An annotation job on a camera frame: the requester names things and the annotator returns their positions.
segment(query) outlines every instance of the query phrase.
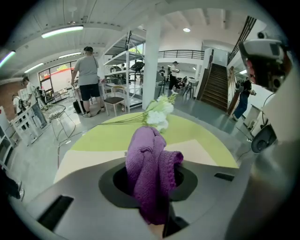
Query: brick wall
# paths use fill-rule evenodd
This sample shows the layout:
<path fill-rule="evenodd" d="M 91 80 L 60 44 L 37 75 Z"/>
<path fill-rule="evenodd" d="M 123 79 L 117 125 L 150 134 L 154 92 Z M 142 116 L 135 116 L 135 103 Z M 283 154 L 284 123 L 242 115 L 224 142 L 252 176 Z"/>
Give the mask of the brick wall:
<path fill-rule="evenodd" d="M 18 94 L 18 90 L 25 88 L 21 82 L 11 82 L 0 85 L 0 106 L 3 106 L 6 117 L 12 120 L 15 117 L 12 95 Z"/>

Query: black shorts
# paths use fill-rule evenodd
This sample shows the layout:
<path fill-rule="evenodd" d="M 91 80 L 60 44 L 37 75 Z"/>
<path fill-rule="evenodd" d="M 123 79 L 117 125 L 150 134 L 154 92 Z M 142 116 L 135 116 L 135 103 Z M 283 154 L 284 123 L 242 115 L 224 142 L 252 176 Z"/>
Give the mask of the black shorts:
<path fill-rule="evenodd" d="M 81 97 L 83 101 L 89 101 L 90 97 L 99 97 L 100 91 L 99 91 L 99 85 L 96 84 L 90 84 L 90 85 L 82 85 L 79 86 Z"/>

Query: staircase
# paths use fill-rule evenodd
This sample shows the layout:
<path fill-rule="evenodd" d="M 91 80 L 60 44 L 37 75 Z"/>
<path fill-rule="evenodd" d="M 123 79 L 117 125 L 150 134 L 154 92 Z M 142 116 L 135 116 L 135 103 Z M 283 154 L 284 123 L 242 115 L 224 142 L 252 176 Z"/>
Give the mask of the staircase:
<path fill-rule="evenodd" d="M 228 83 L 226 67 L 212 64 L 201 101 L 227 111 Z"/>

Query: round table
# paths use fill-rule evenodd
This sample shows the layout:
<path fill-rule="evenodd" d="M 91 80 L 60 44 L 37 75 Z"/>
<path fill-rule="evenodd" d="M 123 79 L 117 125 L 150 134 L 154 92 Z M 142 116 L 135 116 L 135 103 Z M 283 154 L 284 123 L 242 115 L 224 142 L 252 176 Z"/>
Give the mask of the round table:
<path fill-rule="evenodd" d="M 106 122 L 126 120 L 140 114 L 129 113 Z M 167 143 L 166 150 L 182 151 L 184 160 L 237 168 L 229 150 L 210 131 L 175 115 L 169 115 L 167 119 L 169 127 L 162 133 Z M 94 127 L 65 154 L 54 182 L 84 167 L 124 157 L 132 135 L 141 126 L 141 122 L 130 122 Z"/>

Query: blue jeans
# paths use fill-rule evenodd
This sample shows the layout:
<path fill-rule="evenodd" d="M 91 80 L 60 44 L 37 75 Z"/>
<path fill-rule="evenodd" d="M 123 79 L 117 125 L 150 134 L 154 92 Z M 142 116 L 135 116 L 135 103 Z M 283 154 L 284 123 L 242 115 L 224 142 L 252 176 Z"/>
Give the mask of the blue jeans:
<path fill-rule="evenodd" d="M 34 114 L 38 117 L 38 119 L 41 121 L 42 126 L 47 125 L 47 121 L 46 121 L 41 109 L 39 108 L 38 103 L 35 103 L 32 106 L 32 110 L 33 110 Z"/>
<path fill-rule="evenodd" d="M 239 119 L 240 116 L 247 110 L 247 106 L 248 106 L 248 96 L 241 93 L 239 105 L 233 113 L 237 119 Z"/>

